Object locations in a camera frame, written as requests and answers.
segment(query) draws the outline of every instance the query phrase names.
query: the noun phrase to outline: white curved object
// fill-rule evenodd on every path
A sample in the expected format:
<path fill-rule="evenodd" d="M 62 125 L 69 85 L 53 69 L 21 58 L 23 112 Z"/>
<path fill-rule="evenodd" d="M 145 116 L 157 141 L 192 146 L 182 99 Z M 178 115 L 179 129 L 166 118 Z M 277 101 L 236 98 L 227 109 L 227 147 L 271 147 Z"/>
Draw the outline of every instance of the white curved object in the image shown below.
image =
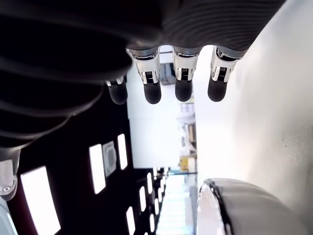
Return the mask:
<path fill-rule="evenodd" d="M 197 206 L 197 235 L 306 235 L 298 218 L 276 197 L 252 184 L 206 180 Z"/>

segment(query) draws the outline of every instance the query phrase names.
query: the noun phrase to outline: white ceiling light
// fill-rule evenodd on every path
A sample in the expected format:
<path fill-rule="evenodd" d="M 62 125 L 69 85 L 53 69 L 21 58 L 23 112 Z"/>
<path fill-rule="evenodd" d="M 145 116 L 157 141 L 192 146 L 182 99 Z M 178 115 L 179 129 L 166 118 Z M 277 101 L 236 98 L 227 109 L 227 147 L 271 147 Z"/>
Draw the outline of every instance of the white ceiling light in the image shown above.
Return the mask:
<path fill-rule="evenodd" d="M 161 188 L 158 188 L 157 194 L 158 194 L 158 201 L 159 201 L 159 202 L 162 202 L 162 192 L 161 192 Z"/>
<path fill-rule="evenodd" d="M 157 200 L 157 198 L 155 199 L 155 211 L 156 211 L 156 214 L 158 214 L 158 200 Z"/>
<path fill-rule="evenodd" d="M 121 170 L 124 170 L 127 167 L 127 155 L 126 155 L 126 144 L 124 134 L 117 137 L 118 141 L 118 152 L 119 152 L 119 161 L 121 164 Z"/>
<path fill-rule="evenodd" d="M 164 181 L 163 181 L 163 179 L 161 179 L 160 184 L 161 184 L 161 191 L 164 192 Z"/>
<path fill-rule="evenodd" d="M 153 167 L 153 176 L 157 176 L 157 168 Z"/>
<path fill-rule="evenodd" d="M 132 207 L 128 208 L 126 212 L 126 218 L 127 218 L 129 235 L 133 235 L 135 233 L 135 221 L 134 221 L 134 213 L 133 213 Z"/>
<path fill-rule="evenodd" d="M 153 214 L 150 215 L 150 231 L 152 233 L 155 231 L 155 217 Z"/>
<path fill-rule="evenodd" d="M 38 235 L 54 235 L 60 223 L 54 208 L 45 166 L 21 175 L 29 212 Z"/>
<path fill-rule="evenodd" d="M 102 158 L 102 147 L 100 144 L 97 144 L 89 148 L 89 158 L 93 181 L 93 191 L 94 194 L 98 194 L 106 186 Z"/>
<path fill-rule="evenodd" d="M 152 179 L 151 179 L 151 173 L 149 172 L 147 175 L 147 181 L 148 181 L 148 193 L 152 193 Z"/>
<path fill-rule="evenodd" d="M 146 194 L 145 194 L 144 186 L 142 186 L 139 190 L 139 198 L 140 198 L 141 211 L 143 212 L 146 209 Z"/>

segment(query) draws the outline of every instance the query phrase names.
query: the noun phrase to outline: white surface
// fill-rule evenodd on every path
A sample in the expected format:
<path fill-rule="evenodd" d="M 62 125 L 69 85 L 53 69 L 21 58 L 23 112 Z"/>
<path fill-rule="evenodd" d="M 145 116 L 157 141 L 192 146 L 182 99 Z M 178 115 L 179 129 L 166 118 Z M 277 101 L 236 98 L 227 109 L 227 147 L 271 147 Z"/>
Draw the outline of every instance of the white surface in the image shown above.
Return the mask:
<path fill-rule="evenodd" d="M 150 215 L 150 231 L 153 233 L 155 230 L 155 217 L 153 214 Z"/>
<path fill-rule="evenodd" d="M 100 144 L 89 148 L 89 158 L 92 173 L 93 190 L 94 194 L 98 194 L 106 186 L 102 148 Z"/>
<path fill-rule="evenodd" d="M 134 221 L 134 213 L 133 213 L 132 207 L 128 208 L 126 212 L 126 218 L 127 218 L 129 235 L 133 235 L 135 233 L 135 221 Z"/>
<path fill-rule="evenodd" d="M 127 155 L 126 155 L 126 145 L 125 145 L 125 135 L 121 134 L 117 137 L 118 142 L 118 153 L 119 161 L 121 164 L 121 170 L 127 167 Z"/>
<path fill-rule="evenodd" d="M 225 99 L 207 97 L 212 47 L 193 85 L 199 183 L 241 179 L 278 197 L 313 233 L 313 1 L 288 0 L 239 61 Z"/>
<path fill-rule="evenodd" d="M 159 208 L 158 208 L 158 200 L 157 200 L 157 198 L 155 199 L 155 211 L 156 211 L 156 215 L 158 215 Z"/>
<path fill-rule="evenodd" d="M 148 183 L 148 193 L 152 193 L 152 178 L 151 178 L 151 173 L 149 172 L 147 174 L 147 183 Z"/>
<path fill-rule="evenodd" d="M 54 208 L 45 166 L 22 174 L 21 181 L 38 235 L 56 234 L 61 226 Z"/>
<path fill-rule="evenodd" d="M 144 186 L 142 186 L 139 190 L 139 198 L 140 198 L 140 208 L 141 211 L 143 212 L 146 209 L 146 194 Z"/>
<path fill-rule="evenodd" d="M 0 204 L 0 232 L 1 235 L 18 235 L 11 215 L 5 207 Z"/>
<path fill-rule="evenodd" d="M 177 166 L 179 163 L 178 118 L 182 114 L 175 86 L 161 86 L 162 99 L 149 104 L 135 65 L 127 73 L 127 112 L 130 120 L 134 168 Z"/>
<path fill-rule="evenodd" d="M 163 182 L 163 179 L 161 179 L 160 184 L 161 184 L 161 192 L 164 192 L 164 182 Z"/>
<path fill-rule="evenodd" d="M 307 235 L 298 218 L 276 197 L 246 182 L 213 179 L 220 190 L 234 234 Z M 219 204 L 207 185 L 198 199 L 197 235 L 223 235 Z"/>

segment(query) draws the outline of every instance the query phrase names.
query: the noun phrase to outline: white wall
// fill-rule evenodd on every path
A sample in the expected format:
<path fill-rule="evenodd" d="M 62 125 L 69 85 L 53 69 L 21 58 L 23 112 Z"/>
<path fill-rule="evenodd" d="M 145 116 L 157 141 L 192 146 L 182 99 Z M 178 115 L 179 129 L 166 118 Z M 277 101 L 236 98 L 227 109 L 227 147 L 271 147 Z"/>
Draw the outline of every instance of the white wall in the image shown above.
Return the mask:
<path fill-rule="evenodd" d="M 174 86 L 161 86 L 162 99 L 149 104 L 135 64 L 127 74 L 127 110 L 130 120 L 133 164 L 135 168 L 177 166 L 180 105 Z"/>
<path fill-rule="evenodd" d="M 207 97 L 212 47 L 194 76 L 199 183 L 259 185 L 313 232 L 313 1 L 289 0 L 231 75 L 225 99 Z"/>

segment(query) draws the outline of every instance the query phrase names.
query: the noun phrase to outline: floor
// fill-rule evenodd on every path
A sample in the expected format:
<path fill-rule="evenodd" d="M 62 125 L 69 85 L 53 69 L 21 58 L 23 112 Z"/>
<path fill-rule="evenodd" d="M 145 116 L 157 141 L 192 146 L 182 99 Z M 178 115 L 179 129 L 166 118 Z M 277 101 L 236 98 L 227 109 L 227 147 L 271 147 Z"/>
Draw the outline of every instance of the floor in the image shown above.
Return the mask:
<path fill-rule="evenodd" d="M 212 46 L 194 76 L 199 182 L 235 178 L 277 196 L 313 232 L 313 1 L 288 0 L 207 97 Z"/>

